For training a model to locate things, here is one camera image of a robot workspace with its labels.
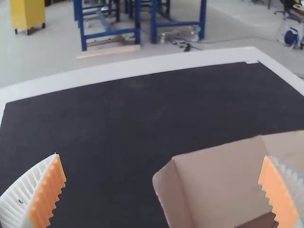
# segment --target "caster wheel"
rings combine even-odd
[[[161,44],[165,44],[166,43],[166,34],[162,33],[160,41],[161,41]]]
[[[198,42],[200,40],[200,38],[199,38],[199,36],[197,35],[197,34],[195,34],[195,35],[193,35],[192,37],[191,37],[191,41],[192,42]]]

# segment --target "yellow cart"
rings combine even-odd
[[[16,34],[24,29],[30,35],[31,28],[38,24],[46,27],[44,0],[10,0],[10,14]]]

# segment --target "orange foam pad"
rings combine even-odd
[[[49,218],[53,216],[52,210],[59,201],[58,195],[66,186],[67,181],[62,168],[59,155],[56,156],[32,201],[29,219],[35,228],[45,228],[50,225]]]
[[[262,190],[266,192],[265,197],[269,198],[269,205],[273,206],[272,212],[276,214],[278,228],[294,227],[300,218],[298,210],[283,178],[268,156],[264,158],[258,184],[262,185]]]

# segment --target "blue table leg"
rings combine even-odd
[[[133,18],[133,0],[128,0],[129,1],[129,18]]]
[[[199,39],[205,38],[206,8],[207,8],[207,0],[201,0],[200,13],[199,13],[199,22],[200,22]]]
[[[77,10],[75,0],[73,0],[73,9],[74,9],[74,21],[77,21]]]
[[[166,0],[166,14],[170,16],[171,12],[171,0]]]
[[[120,0],[116,0],[116,22],[120,22]]]
[[[74,0],[77,5],[77,18],[78,18],[78,26],[80,30],[80,38],[81,38],[81,48],[82,51],[87,51],[86,46],[86,38],[85,38],[85,29],[84,29],[84,17],[82,13],[82,0]]]
[[[157,0],[151,0],[151,43],[157,43],[157,21],[156,21],[156,11],[157,11]]]
[[[112,13],[112,0],[109,0],[108,9],[109,9],[109,15],[111,15],[111,13]]]
[[[157,0],[157,7],[159,10],[162,9],[162,0]]]
[[[141,44],[141,0],[134,0],[135,44]]]
[[[129,2],[128,2],[128,0],[124,0],[124,13],[125,14],[129,13]]]

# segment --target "cardboard box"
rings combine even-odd
[[[304,131],[257,136],[173,157],[153,177],[169,227],[276,227],[257,184],[265,155],[304,173]]]

